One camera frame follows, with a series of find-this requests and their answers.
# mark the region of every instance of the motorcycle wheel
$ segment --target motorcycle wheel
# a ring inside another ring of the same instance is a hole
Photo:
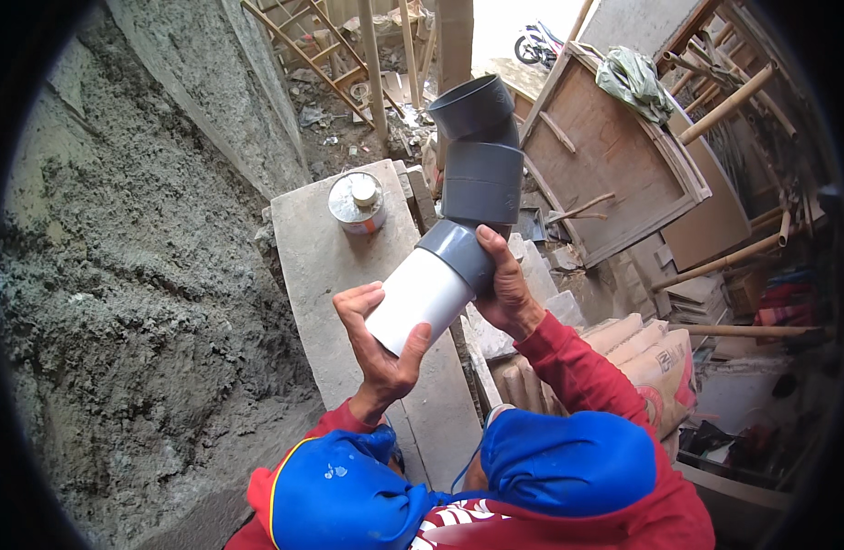
[[[519,62],[526,65],[534,65],[541,61],[541,52],[537,46],[542,40],[535,40],[535,44],[530,44],[525,36],[517,38],[517,43],[513,45],[513,54],[517,57]]]

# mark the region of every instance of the plastic bag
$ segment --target plastic bag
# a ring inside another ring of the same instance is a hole
[[[666,124],[675,110],[651,58],[624,46],[608,49],[596,70],[596,84],[658,126]]]

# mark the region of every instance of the white pvc pipe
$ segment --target white pvc pipe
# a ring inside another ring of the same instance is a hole
[[[474,299],[474,292],[445,261],[416,248],[382,284],[385,298],[366,319],[370,333],[400,356],[409,331],[430,323],[430,347]]]

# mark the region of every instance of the can lid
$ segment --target can lid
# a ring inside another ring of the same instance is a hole
[[[372,178],[355,178],[351,182],[351,198],[358,206],[370,206],[376,202],[379,193]]]

